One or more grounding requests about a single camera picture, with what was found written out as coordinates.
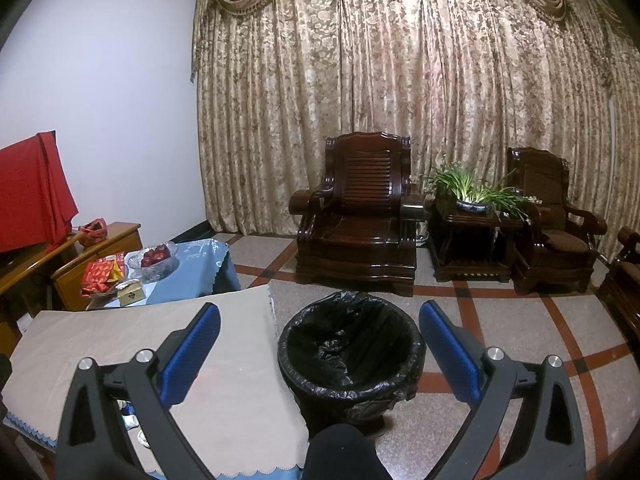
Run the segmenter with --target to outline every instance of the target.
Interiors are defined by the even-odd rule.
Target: armchair cushion
[[[398,219],[332,215],[311,240],[312,251],[347,262],[382,263],[397,257]]]
[[[588,253],[589,245],[580,238],[558,229],[542,229],[546,237],[545,247],[563,253]]]
[[[624,270],[638,285],[640,285],[640,265],[635,265],[631,262],[621,262],[620,269]]]

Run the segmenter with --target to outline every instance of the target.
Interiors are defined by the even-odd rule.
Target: beige tablecloth
[[[302,467],[308,433],[278,370],[268,285],[151,306],[41,312],[11,357],[5,405],[34,430],[57,439],[66,392],[82,357],[105,365],[128,361],[141,348],[157,349],[205,301],[220,308],[220,336],[185,401],[172,407],[174,419],[215,476]],[[152,453],[135,444],[145,470],[159,471]]]

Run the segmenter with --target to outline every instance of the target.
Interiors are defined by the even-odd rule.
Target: gold box
[[[120,302],[120,306],[127,306],[146,298],[140,280],[130,280],[122,285],[122,288],[118,288],[118,301]]]

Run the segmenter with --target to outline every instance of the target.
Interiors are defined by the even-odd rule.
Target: dark wooden armchair
[[[524,196],[535,196],[541,205],[526,203],[531,225],[516,237],[513,283],[527,294],[537,283],[577,283],[585,292],[598,253],[593,235],[607,233],[605,221],[567,201],[569,169],[564,158],[535,148],[509,148],[509,184]],[[581,225],[569,213],[583,218]]]
[[[297,191],[289,201],[290,213],[302,215],[296,279],[390,281],[410,296],[415,223],[425,218],[410,171],[408,137],[355,132],[327,139],[321,189]]]
[[[627,338],[640,340],[640,234],[623,227],[618,240],[622,250],[613,259],[597,295],[609,307]]]

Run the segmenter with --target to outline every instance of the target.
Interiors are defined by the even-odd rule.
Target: metal bolt
[[[136,361],[139,363],[148,363],[151,361],[151,358],[154,356],[154,353],[151,350],[141,350],[136,354]]]
[[[78,363],[78,368],[81,370],[88,370],[94,365],[94,361],[90,357],[85,357]]]
[[[500,350],[497,346],[492,346],[486,351],[486,354],[489,356],[489,359],[493,361],[499,361],[504,357],[504,352]]]
[[[549,361],[549,364],[552,365],[553,368],[559,368],[562,366],[562,359],[557,355],[550,355],[546,360]]]

